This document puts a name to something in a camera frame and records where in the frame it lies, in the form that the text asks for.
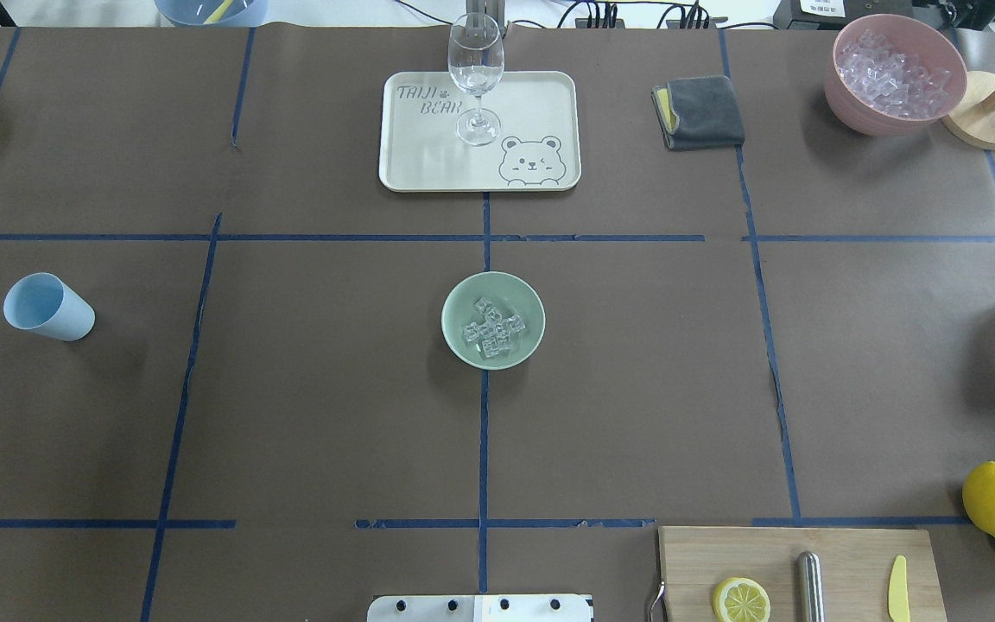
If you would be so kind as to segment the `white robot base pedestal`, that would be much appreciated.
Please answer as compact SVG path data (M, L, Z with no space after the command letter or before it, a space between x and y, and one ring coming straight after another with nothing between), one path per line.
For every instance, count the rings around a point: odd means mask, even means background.
M367 621L593 621L589 595L576 593L384 595Z

